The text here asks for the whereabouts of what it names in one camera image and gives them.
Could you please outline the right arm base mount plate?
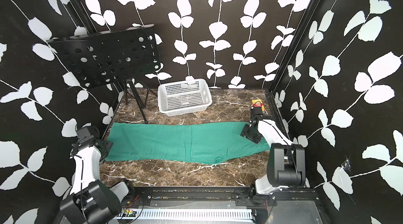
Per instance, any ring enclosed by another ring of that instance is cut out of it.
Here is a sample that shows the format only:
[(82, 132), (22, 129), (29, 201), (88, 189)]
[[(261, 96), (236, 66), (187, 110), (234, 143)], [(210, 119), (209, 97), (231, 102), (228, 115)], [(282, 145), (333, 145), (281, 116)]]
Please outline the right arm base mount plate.
[(260, 195), (249, 187), (246, 189), (236, 189), (231, 195), (236, 206), (245, 206), (247, 208), (263, 209), (266, 207), (277, 206), (277, 201), (273, 195)]

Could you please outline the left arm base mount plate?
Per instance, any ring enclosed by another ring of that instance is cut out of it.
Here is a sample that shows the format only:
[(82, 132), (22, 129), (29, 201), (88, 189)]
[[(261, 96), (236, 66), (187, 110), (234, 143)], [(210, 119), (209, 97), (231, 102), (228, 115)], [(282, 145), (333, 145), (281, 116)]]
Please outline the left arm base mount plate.
[(150, 206), (153, 190), (145, 187), (135, 187), (123, 198), (121, 206), (124, 208), (133, 208), (141, 206)]

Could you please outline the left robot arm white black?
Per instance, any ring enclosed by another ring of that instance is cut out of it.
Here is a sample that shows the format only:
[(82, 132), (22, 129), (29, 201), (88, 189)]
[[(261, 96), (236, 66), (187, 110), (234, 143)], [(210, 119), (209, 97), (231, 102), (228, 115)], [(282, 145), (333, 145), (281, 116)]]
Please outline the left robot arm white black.
[(100, 164), (108, 156), (113, 143), (101, 139), (95, 126), (76, 130), (78, 141), (72, 145), (70, 157), (76, 171), (72, 190), (60, 203), (60, 211), (71, 224), (118, 224), (123, 199), (134, 192), (124, 179), (112, 187), (100, 179)]

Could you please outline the green long pants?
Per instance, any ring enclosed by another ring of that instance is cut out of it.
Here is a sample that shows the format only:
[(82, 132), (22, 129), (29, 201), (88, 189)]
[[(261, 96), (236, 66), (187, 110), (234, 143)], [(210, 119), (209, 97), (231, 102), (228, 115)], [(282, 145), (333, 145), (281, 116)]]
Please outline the green long pants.
[(255, 144), (240, 134), (244, 122), (197, 125), (113, 123), (107, 161), (168, 160), (220, 164), (269, 150), (265, 139)]

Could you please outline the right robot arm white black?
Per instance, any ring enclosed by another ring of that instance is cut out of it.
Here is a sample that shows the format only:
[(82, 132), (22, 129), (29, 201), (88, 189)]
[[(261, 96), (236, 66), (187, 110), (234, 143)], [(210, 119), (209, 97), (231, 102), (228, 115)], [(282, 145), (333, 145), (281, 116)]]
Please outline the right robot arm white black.
[(253, 115), (240, 134), (255, 144), (266, 140), (270, 146), (266, 174), (255, 181), (256, 193), (271, 195), (276, 191), (305, 186), (305, 149), (293, 144), (264, 115)]

